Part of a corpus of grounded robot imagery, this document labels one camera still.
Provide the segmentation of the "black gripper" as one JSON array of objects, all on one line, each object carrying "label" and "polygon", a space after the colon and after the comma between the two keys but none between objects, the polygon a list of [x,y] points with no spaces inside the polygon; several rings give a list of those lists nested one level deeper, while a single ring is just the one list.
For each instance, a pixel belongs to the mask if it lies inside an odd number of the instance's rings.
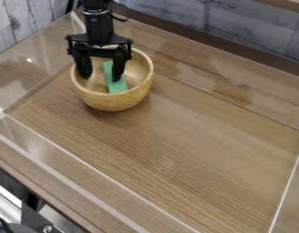
[{"label": "black gripper", "polygon": [[88,79],[92,75],[91,57],[114,58],[112,81],[118,82],[126,69],[127,60],[132,59],[134,41],[112,34],[107,41],[94,41],[87,34],[75,34],[66,37],[67,52],[75,59],[79,74]]}]

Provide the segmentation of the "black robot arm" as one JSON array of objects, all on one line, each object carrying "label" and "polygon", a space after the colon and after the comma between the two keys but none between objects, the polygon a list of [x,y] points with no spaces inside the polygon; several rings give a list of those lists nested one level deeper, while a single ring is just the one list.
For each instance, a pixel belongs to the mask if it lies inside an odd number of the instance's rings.
[{"label": "black robot arm", "polygon": [[92,57],[111,58],[112,81],[118,82],[124,74],[126,63],[132,59],[134,41],[115,32],[114,20],[127,22],[127,19],[114,15],[112,2],[114,0],[83,0],[87,32],[68,35],[66,40],[67,52],[75,60],[79,74],[86,79],[90,78],[94,71]]}]

